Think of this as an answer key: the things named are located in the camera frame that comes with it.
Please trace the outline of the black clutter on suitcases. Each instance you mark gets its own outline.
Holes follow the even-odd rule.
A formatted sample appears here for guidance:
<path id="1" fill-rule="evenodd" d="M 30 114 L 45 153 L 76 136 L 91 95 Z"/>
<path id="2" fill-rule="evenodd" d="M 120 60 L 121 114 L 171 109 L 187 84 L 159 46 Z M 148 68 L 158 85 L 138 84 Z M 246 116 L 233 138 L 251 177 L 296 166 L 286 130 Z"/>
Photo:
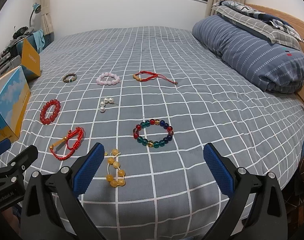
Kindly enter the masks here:
<path id="1" fill-rule="evenodd" d="M 19 37 L 28 36 L 36 32 L 34 27 L 21 27 L 13 34 L 13 39 L 18 39 Z"/>

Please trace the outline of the red cord bracelet gold charm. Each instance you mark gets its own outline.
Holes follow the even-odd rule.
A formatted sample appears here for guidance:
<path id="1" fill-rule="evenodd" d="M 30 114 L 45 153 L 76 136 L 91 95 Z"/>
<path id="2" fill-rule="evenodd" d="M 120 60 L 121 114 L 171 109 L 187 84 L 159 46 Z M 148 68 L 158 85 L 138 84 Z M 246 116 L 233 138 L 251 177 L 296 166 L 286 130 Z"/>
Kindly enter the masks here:
<path id="1" fill-rule="evenodd" d="M 136 74 L 133 74 L 132 77 L 138 82 L 147 82 L 149 80 L 154 80 L 154 79 L 160 78 L 160 79 L 164 79 L 165 81 L 168 81 L 168 82 L 170 82 L 174 85 L 178 84 L 178 82 L 176 82 L 174 80 L 171 80 L 171 79 L 168 79 L 163 74 L 158 74 L 158 73 L 155 73 L 155 72 L 149 72 L 149 71 L 146 71 L 146 70 L 141 70 L 140 72 L 138 72 Z"/>

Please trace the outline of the grey plaid pillow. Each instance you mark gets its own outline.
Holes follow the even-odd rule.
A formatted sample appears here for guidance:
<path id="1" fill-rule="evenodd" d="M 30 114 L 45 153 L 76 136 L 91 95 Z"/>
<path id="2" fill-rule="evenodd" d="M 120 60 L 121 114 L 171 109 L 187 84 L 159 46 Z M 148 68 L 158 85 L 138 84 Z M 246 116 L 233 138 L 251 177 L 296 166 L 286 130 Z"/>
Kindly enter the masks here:
<path id="1" fill-rule="evenodd" d="M 236 1 L 220 1 L 211 8 L 224 19 L 259 38 L 266 39 L 272 44 L 301 50 L 299 43 L 304 41 L 299 33 L 277 16 Z"/>

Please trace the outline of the red braided bracelet gold tube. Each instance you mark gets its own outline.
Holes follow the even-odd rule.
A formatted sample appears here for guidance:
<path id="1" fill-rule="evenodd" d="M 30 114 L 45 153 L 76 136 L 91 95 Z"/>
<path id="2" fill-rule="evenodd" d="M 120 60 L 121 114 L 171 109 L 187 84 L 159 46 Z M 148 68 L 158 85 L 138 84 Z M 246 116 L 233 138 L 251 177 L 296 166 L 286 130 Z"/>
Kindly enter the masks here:
<path id="1" fill-rule="evenodd" d="M 82 127 L 76 127 L 75 130 L 73 131 L 69 130 L 67 136 L 63 137 L 62 139 L 56 141 L 55 143 L 49 146 L 49 150 L 51 154 L 59 161 L 65 161 L 69 159 L 70 157 L 72 157 L 72 155 L 74 155 L 76 150 L 80 147 L 84 134 L 85 131 Z M 69 140 L 73 139 L 74 137 L 76 137 L 76 141 L 73 143 L 72 146 L 69 146 Z M 57 153 L 55 152 L 55 148 L 61 144 L 65 144 L 66 148 L 69 150 L 68 154 L 62 157 L 57 155 Z"/>

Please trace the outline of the blue striped rolled duvet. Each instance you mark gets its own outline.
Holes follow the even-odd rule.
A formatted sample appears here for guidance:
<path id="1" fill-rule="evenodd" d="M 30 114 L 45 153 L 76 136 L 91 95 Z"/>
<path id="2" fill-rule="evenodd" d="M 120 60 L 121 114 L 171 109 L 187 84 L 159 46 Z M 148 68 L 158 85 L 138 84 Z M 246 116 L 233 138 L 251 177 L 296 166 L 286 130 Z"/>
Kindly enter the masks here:
<path id="1" fill-rule="evenodd" d="M 304 85 L 304 53 L 271 44 L 214 15 L 197 22 L 192 35 L 264 92 L 292 94 Z"/>

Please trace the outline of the blue desk lamp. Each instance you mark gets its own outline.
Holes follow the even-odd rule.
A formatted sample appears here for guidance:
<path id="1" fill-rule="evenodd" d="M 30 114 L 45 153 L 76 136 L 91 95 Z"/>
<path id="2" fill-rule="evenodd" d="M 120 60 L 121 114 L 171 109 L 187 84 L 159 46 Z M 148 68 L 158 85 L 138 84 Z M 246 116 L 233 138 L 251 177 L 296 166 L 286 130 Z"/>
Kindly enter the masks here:
<path id="1" fill-rule="evenodd" d="M 32 17 L 33 17 L 33 15 L 40 13 L 40 11 L 41 11 L 41 4 L 34 3 L 33 4 L 33 10 L 32 10 L 32 13 L 30 15 L 30 18 L 29 18 L 29 27 L 32 26 Z"/>

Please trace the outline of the grey hard suitcase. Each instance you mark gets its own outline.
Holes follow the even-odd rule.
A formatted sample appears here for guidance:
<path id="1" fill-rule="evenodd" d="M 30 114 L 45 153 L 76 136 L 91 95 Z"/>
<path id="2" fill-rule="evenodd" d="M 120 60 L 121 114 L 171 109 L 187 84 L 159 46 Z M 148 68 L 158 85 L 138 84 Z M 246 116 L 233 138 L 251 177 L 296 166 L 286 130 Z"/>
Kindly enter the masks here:
<path id="1" fill-rule="evenodd" d="M 0 58 L 0 77 L 9 72 L 10 70 L 16 68 L 21 64 L 21 56 L 13 56 L 11 53 L 5 54 Z"/>

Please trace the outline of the wooden headboard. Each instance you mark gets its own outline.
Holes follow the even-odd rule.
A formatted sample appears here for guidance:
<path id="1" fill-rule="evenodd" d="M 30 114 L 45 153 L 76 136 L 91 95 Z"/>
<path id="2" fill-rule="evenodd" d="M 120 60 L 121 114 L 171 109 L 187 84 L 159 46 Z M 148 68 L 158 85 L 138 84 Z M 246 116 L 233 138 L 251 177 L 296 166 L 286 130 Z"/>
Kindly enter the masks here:
<path id="1" fill-rule="evenodd" d="M 264 6 L 260 6 L 260 5 L 256 5 L 256 4 L 247 4 L 247 5 L 250 7 L 253 7 L 256 10 L 267 12 L 269 14 L 272 14 L 274 16 L 281 18 L 282 20 L 285 20 L 290 25 L 292 25 L 292 27 L 294 27 L 294 29 L 298 32 L 298 34 L 304 40 L 304 21 L 302 21 L 292 15 L 289 15 L 285 12 L 276 10 L 276 9 L 272 9 L 272 8 L 268 8 L 268 7 L 264 7 Z M 304 53 L 304 41 L 299 42 L 299 44 Z M 304 103 L 304 85 L 298 92 L 296 92 L 296 95 Z"/>

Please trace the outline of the blue yellow cardboard box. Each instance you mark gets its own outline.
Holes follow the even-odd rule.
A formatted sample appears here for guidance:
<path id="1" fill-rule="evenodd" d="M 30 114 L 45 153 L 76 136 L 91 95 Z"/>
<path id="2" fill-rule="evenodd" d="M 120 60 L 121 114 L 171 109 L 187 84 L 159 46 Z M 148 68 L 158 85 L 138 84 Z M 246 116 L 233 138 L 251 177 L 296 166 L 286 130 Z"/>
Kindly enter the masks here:
<path id="1" fill-rule="evenodd" d="M 40 76 L 40 55 L 25 38 L 20 64 L 0 77 L 0 142 L 19 139 L 31 95 L 28 82 Z"/>

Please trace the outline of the white pearl earrings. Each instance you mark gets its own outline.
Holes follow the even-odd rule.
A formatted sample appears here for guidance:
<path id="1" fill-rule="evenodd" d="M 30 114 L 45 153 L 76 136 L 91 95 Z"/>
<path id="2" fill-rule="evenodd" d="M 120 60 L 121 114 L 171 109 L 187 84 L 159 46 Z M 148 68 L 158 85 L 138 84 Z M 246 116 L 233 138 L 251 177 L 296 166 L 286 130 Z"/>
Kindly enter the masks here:
<path id="1" fill-rule="evenodd" d="M 99 111 L 100 113 L 104 113 L 106 111 L 107 105 L 117 105 L 118 103 L 114 100 L 114 98 L 104 98 L 103 101 L 99 103 Z"/>

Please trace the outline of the grey checked bed sheet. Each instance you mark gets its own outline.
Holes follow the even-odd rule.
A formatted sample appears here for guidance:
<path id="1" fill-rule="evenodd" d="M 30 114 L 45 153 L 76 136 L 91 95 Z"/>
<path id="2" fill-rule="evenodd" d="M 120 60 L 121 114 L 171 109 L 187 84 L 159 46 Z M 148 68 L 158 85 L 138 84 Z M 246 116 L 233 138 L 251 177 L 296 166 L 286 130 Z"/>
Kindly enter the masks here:
<path id="1" fill-rule="evenodd" d="M 102 163 L 79 200 L 107 239 L 182 239 L 205 234 L 228 198 L 203 158 L 212 143 L 251 173 L 274 172 L 284 187 L 304 141 L 304 105 L 295 95 L 262 92 L 205 49 L 189 31 L 164 27 L 103 29 L 63 37 L 40 55 L 41 76 L 20 139 L 0 156 L 6 165 L 29 145 L 37 160 L 25 173 L 58 172 L 99 142 L 117 157 L 126 184 L 106 181 Z M 146 70 L 164 79 L 138 82 Z M 100 113 L 99 103 L 114 98 Z M 69 130 L 80 147 L 59 161 L 49 146 Z"/>

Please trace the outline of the teal suitcase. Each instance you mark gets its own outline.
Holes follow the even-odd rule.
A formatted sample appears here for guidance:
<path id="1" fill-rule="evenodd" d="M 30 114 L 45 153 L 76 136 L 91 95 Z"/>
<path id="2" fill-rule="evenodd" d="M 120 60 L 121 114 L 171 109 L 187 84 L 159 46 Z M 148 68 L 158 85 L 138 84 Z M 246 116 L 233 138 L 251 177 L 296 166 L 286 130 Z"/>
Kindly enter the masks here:
<path id="1" fill-rule="evenodd" d="M 38 53 L 41 53 L 48 45 L 54 41 L 54 33 L 44 35 L 43 31 L 39 30 L 32 34 L 21 36 L 14 45 L 14 49 L 16 50 L 17 55 L 22 54 L 23 40 L 25 38 Z"/>

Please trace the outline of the beige curtain left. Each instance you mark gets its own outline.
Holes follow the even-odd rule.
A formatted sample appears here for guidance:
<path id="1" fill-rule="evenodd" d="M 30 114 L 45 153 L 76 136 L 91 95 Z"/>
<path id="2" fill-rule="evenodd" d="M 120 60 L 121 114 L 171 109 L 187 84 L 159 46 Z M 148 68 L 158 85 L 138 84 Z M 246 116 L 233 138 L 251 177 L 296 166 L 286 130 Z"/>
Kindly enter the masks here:
<path id="1" fill-rule="evenodd" d="M 41 25 L 42 30 L 45 35 L 51 34 L 54 32 L 52 18 L 51 18 L 51 10 L 50 10 L 50 0 L 37 0 L 39 4 L 41 4 Z"/>

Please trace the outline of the teal cloth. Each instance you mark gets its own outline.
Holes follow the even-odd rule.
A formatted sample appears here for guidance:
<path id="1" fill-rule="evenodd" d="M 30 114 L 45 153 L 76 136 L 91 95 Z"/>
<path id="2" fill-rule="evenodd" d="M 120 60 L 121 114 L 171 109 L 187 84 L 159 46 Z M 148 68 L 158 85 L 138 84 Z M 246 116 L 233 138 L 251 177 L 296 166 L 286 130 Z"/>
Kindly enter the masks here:
<path id="1" fill-rule="evenodd" d="M 45 46 L 45 38 L 44 38 L 44 31 L 42 29 L 33 33 L 34 41 L 36 44 L 36 51 L 41 53 Z"/>

